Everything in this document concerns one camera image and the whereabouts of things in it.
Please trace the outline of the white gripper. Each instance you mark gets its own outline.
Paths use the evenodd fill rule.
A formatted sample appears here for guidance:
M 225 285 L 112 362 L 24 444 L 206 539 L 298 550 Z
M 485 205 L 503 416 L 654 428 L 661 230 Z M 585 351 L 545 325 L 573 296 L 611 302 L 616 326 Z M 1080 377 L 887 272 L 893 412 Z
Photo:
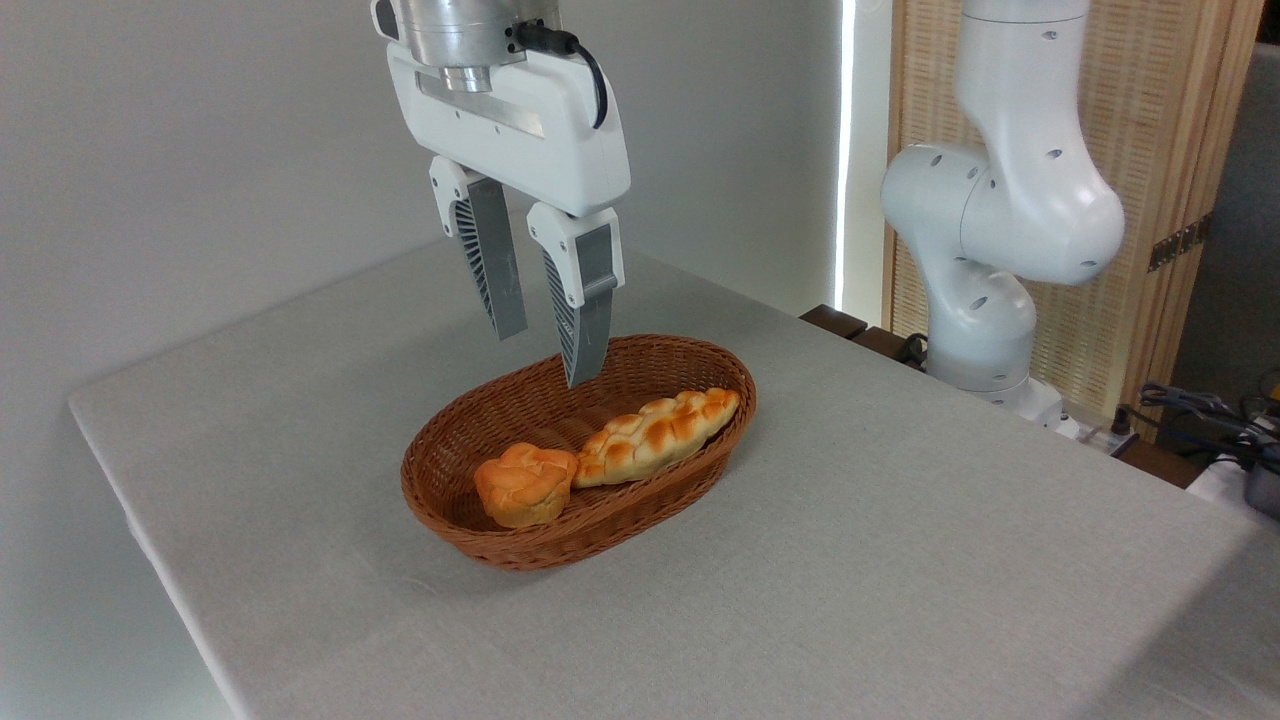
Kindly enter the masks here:
M 543 201 L 532 205 L 527 228 L 543 251 L 566 384 L 595 378 L 608 350 L 612 296 L 625 284 L 620 220 L 609 206 L 631 187 L 613 91 L 605 91 L 611 109 L 595 129 L 595 85 L 577 58 L 526 53 L 492 72 L 486 94 L 449 91 L 401 44 L 387 45 L 387 61 L 410 133 L 440 155 L 429 174 L 442 227 L 460 242 L 497 337 L 529 327 L 507 184 Z

